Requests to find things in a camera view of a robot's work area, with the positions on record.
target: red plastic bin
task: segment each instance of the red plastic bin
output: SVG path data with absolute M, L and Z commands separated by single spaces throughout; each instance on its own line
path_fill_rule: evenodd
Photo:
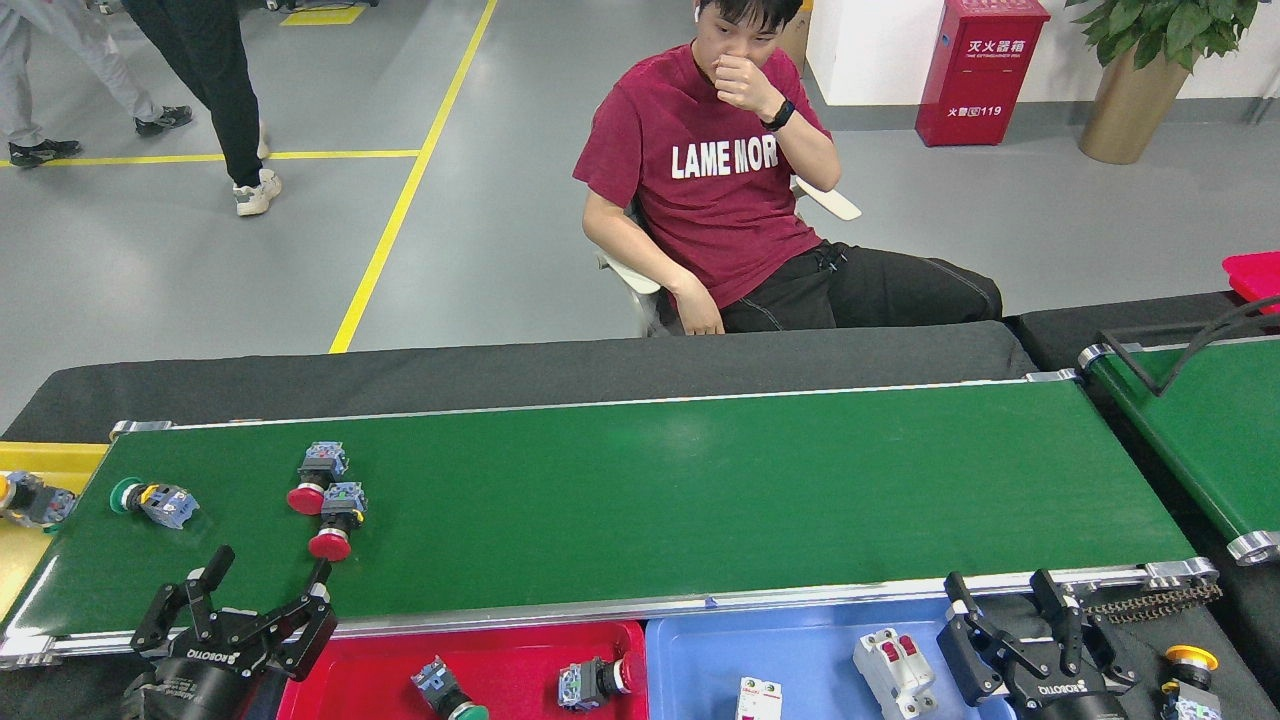
M 556 703 L 559 670 L 595 656 L 636 653 L 645 666 L 644 630 L 634 621 L 584 623 L 462 633 L 415 633 L 329 641 L 310 676 L 289 682 L 276 720 L 436 720 L 410 676 L 436 655 L 458 685 L 494 720 L 582 717 Z M 646 683 L 612 698 L 593 720 L 646 720 Z
M 1280 295 L 1280 250 L 1233 255 L 1222 260 L 1222 269 L 1230 277 L 1231 288 L 1249 302 Z M 1262 311 L 1280 314 L 1280 305 Z

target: man's left hand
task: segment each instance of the man's left hand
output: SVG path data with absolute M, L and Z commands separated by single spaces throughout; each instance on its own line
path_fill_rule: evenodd
M 735 108 L 755 113 L 763 122 L 772 120 L 786 101 L 760 68 L 746 58 L 721 55 L 716 60 L 714 70 L 716 77 L 712 79 L 716 82 L 719 99 Z

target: robotiq logo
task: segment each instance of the robotiq logo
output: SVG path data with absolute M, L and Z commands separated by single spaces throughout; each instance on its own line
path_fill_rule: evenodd
M 225 662 L 227 665 L 236 665 L 236 659 L 239 657 L 238 652 L 227 655 L 224 652 L 209 652 L 198 650 L 188 650 L 187 657 L 191 660 L 211 660 L 214 662 Z
M 1075 694 L 1088 691 L 1088 688 L 1084 687 L 1084 680 L 1080 680 L 1074 685 L 1036 685 L 1036 689 L 1038 689 L 1041 694 Z

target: man's hand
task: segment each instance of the man's hand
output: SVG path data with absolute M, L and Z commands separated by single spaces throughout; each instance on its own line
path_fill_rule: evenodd
M 716 307 L 712 293 L 703 283 L 695 279 L 689 288 L 668 290 L 676 296 L 676 310 L 680 311 L 685 334 L 724 334 L 719 307 Z
M 714 64 L 716 90 L 730 105 L 755 113 L 764 122 L 773 119 L 786 97 L 764 77 L 760 68 L 746 58 L 721 55 Z

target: black trousers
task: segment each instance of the black trousers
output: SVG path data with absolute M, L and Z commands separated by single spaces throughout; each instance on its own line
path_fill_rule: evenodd
M 124 0 L 124 6 L 209 109 L 232 182 L 259 184 L 257 96 L 248 79 L 236 0 Z
M 823 242 L 721 310 L 726 332 L 943 325 L 1001 316 L 989 278 L 936 258 Z

